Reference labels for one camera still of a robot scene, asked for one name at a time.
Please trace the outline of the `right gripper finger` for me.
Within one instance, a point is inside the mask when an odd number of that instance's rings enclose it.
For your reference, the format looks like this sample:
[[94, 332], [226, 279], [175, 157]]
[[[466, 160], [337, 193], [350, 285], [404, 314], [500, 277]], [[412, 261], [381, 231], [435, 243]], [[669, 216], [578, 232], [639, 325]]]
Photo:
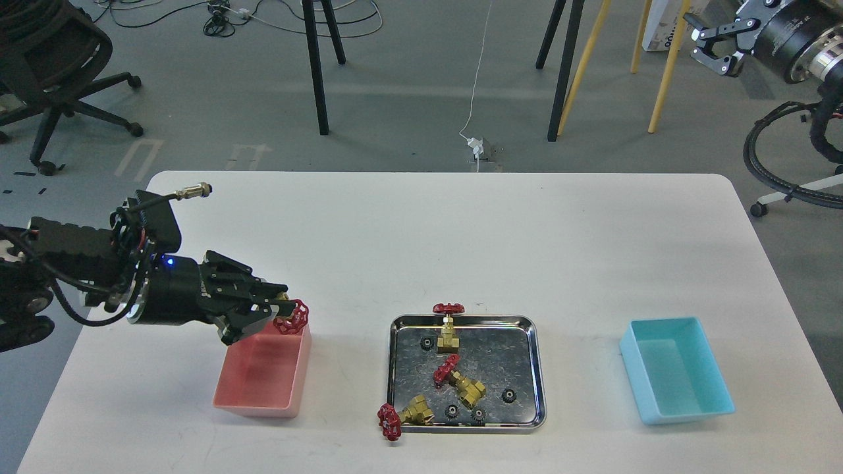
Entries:
[[693, 28], [692, 39], [695, 45], [690, 54], [693, 60], [722, 77], [738, 77], [743, 66], [744, 52], [738, 51], [735, 46], [730, 56], [718, 57], [714, 51], [715, 45], [726, 40], [736, 40], [738, 35], [758, 29], [758, 19], [738, 18], [732, 23], [713, 28], [706, 27], [701, 18], [693, 13], [684, 13], [684, 20]]

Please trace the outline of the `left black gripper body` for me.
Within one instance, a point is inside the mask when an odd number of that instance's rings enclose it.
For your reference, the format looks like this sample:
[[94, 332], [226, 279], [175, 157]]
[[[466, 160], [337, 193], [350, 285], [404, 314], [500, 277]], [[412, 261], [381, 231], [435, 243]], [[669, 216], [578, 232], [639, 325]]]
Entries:
[[159, 326], [198, 321], [217, 326], [217, 316], [249, 305], [253, 282], [249, 267], [214, 251], [207, 251], [202, 263], [163, 256], [146, 276], [128, 321]]

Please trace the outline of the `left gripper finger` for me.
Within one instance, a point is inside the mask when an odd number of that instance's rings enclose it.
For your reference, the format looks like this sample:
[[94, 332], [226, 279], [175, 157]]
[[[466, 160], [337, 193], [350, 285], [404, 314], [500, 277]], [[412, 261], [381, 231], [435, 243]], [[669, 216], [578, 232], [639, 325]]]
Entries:
[[217, 332], [220, 341], [230, 346], [247, 337], [256, 335], [277, 314], [271, 306], [247, 306], [229, 310], [217, 316]]
[[289, 288], [282, 283], [258, 281], [250, 286], [250, 314], [292, 314], [296, 303], [289, 299]]

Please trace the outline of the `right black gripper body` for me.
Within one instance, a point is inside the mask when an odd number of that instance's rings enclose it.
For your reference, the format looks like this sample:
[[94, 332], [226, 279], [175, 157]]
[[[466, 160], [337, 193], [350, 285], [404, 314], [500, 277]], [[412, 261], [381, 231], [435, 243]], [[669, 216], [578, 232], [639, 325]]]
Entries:
[[744, 18], [758, 28], [744, 45], [787, 84], [814, 77], [841, 84], [841, 4], [837, 1], [747, 1]]

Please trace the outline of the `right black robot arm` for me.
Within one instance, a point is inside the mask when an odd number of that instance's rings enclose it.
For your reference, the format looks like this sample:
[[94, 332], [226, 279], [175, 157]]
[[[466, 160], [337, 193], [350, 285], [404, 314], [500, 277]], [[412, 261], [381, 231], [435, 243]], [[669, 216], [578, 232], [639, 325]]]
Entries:
[[[767, 215], [774, 201], [798, 200], [814, 206], [840, 209], [841, 195], [830, 187], [841, 184], [841, 149], [827, 136], [830, 122], [841, 117], [842, 18], [841, 6], [832, 1], [744, 1], [730, 23], [708, 26], [699, 16], [684, 13], [692, 27], [692, 57], [722, 77], [737, 77], [746, 58], [774, 73], [786, 84], [816, 83], [813, 103], [788, 101], [755, 121], [744, 140], [744, 165], [772, 192], [753, 202], [755, 218]], [[813, 149], [835, 171], [827, 179], [798, 185], [767, 170], [757, 153], [761, 133], [775, 121], [801, 113], [809, 124]]]

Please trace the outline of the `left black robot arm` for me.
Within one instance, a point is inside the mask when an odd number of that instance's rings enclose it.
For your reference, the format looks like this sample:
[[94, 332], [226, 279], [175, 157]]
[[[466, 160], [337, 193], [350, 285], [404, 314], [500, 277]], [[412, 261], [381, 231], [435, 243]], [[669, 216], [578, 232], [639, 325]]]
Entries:
[[82, 326], [217, 328], [232, 345], [267, 324], [283, 335], [301, 333], [308, 308], [287, 287], [254, 276], [251, 267], [214, 251], [202, 262], [177, 255], [182, 236], [174, 200], [208, 197], [202, 182], [167, 195], [137, 191], [96, 229], [30, 219], [26, 228], [2, 228], [3, 351], [48, 337], [55, 325], [44, 309], [57, 301]]

